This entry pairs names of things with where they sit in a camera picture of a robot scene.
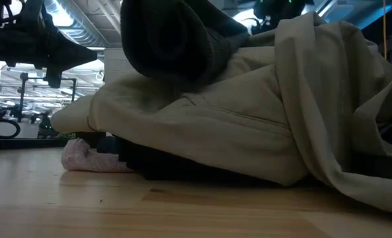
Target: fluorescent light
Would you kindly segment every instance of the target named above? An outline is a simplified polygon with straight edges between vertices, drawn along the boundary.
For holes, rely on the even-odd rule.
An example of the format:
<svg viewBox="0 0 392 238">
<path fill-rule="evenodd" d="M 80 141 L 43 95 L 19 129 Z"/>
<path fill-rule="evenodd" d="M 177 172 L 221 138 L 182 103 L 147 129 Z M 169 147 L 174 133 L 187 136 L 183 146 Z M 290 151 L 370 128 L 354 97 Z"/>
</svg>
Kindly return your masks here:
<svg viewBox="0 0 392 238">
<path fill-rule="evenodd" d="M 261 19 L 258 19 L 255 16 L 255 12 L 253 11 L 253 9 L 242 11 L 237 15 L 235 15 L 233 19 L 236 20 L 237 22 L 240 22 L 240 24 L 242 24 L 243 26 L 245 26 L 249 30 L 250 34 L 251 34 L 251 27 L 257 25 L 256 21 L 253 19 L 257 19 L 259 22 L 262 22 Z"/>
<path fill-rule="evenodd" d="M 84 30 L 82 29 L 76 29 L 76 28 L 71 28 L 71 29 L 61 29 L 61 31 L 63 31 L 64 33 L 68 34 L 68 35 L 80 35 L 84 33 Z"/>
<path fill-rule="evenodd" d="M 88 69 L 93 72 L 100 71 L 100 70 L 104 70 L 104 63 L 102 61 L 100 61 L 99 59 L 96 59 L 95 61 L 85 63 L 85 64 L 79 65 L 77 67 L 73 67 L 72 69 L 69 69 L 69 70 L 74 70 L 74 69 Z"/>
<path fill-rule="evenodd" d="M 43 80 L 44 78 L 44 72 L 39 69 L 31 70 L 28 72 L 28 77 L 37 77 L 40 78 L 39 80 Z"/>
<path fill-rule="evenodd" d="M 20 99 L 20 96 L 0 96 L 0 99 Z M 24 97 L 24 99 L 36 100 L 72 100 L 68 97 Z"/>
<path fill-rule="evenodd" d="M 11 101 L 7 101 L 7 102 L 2 102 L 2 101 L 0 101 L 0 103 L 1 103 L 1 104 L 5 104 L 5 105 L 8 105 L 8 106 L 14 106 L 14 105 L 15 105 L 15 102 L 11 102 Z"/>
<path fill-rule="evenodd" d="M 49 85 L 49 82 L 44 81 L 43 79 L 29 79 L 31 83 L 38 83 L 39 85 Z"/>
<path fill-rule="evenodd" d="M 105 47 L 87 47 L 87 48 L 94 51 L 104 51 L 106 49 Z"/>
<path fill-rule="evenodd" d="M 306 4 L 306 5 L 304 5 L 304 8 L 301 11 L 301 14 L 304 15 L 304 14 L 306 14 L 308 12 L 315 11 L 315 10 L 316 10 L 316 6 L 310 5 L 310 4 Z"/>
<path fill-rule="evenodd" d="M 325 13 L 328 13 L 329 10 L 334 7 L 334 5 L 336 4 L 337 0 L 332 0 L 330 3 L 328 3 L 328 5 L 319 13 L 317 13 L 320 17 L 323 17 L 323 15 Z"/>
<path fill-rule="evenodd" d="M 11 8 L 12 14 L 17 15 L 21 12 L 22 3 L 18 0 L 14 0 L 14 1 L 12 1 L 12 4 L 9 7 Z M 6 7 L 3 8 L 3 14 L 5 16 L 9 16 L 8 10 L 6 10 Z"/>
<path fill-rule="evenodd" d="M 82 86 L 82 87 L 77 87 L 77 89 L 81 89 L 81 90 L 99 90 L 100 87 L 87 87 L 87 86 Z"/>
<path fill-rule="evenodd" d="M 71 89 L 63 88 L 63 89 L 59 89 L 59 91 L 72 95 L 72 90 Z"/>
<path fill-rule="evenodd" d="M 30 63 L 17 63 L 15 68 L 21 68 L 21 69 L 35 69 L 35 66 Z"/>
<path fill-rule="evenodd" d="M 54 3 L 56 5 L 56 10 L 49 14 L 53 17 L 55 26 L 71 26 L 74 23 L 74 20 L 57 1 L 54 1 Z"/>
</svg>

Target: orange cable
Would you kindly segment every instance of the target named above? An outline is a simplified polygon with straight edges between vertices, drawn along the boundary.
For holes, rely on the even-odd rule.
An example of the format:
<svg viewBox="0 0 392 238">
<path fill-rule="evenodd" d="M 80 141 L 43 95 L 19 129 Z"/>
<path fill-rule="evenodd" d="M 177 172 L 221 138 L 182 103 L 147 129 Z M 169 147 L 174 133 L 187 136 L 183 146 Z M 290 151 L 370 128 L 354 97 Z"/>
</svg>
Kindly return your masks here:
<svg viewBox="0 0 392 238">
<path fill-rule="evenodd" d="M 383 0 L 383 57 L 387 59 L 387 3 Z"/>
</svg>

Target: pink cloth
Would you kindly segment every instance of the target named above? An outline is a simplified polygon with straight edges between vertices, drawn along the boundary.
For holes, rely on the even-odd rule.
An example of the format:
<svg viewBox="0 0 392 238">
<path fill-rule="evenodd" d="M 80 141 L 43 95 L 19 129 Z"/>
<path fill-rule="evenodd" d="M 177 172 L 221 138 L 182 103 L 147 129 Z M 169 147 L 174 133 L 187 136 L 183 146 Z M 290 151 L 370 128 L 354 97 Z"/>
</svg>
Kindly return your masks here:
<svg viewBox="0 0 392 238">
<path fill-rule="evenodd" d="M 69 171 L 92 171 L 111 173 L 132 173 L 125 162 L 119 162 L 118 155 L 97 153 L 83 139 L 68 141 L 63 149 L 62 165 Z"/>
</svg>

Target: pile of clothes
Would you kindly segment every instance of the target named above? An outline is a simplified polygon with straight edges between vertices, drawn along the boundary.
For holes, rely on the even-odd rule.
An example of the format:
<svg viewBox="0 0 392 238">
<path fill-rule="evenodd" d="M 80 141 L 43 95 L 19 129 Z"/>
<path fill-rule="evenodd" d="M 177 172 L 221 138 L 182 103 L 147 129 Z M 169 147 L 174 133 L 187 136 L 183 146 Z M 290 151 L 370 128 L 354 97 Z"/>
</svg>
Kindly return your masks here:
<svg viewBox="0 0 392 238">
<path fill-rule="evenodd" d="M 358 28 L 308 13 L 249 36 L 208 0 L 124 0 L 121 17 L 140 74 L 54 114 L 57 131 L 110 132 L 149 178 L 313 175 L 392 212 L 392 65 Z"/>
</svg>

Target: wooden table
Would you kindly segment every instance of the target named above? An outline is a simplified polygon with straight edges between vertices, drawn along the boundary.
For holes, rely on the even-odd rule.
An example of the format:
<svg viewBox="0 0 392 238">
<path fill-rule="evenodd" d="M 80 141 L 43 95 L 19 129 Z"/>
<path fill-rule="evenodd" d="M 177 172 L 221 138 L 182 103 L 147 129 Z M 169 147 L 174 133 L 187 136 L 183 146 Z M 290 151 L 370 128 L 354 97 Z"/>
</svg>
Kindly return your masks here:
<svg viewBox="0 0 392 238">
<path fill-rule="evenodd" d="M 0 237 L 392 238 L 392 215 L 322 187 L 67 172 L 60 149 L 0 151 Z"/>
</svg>

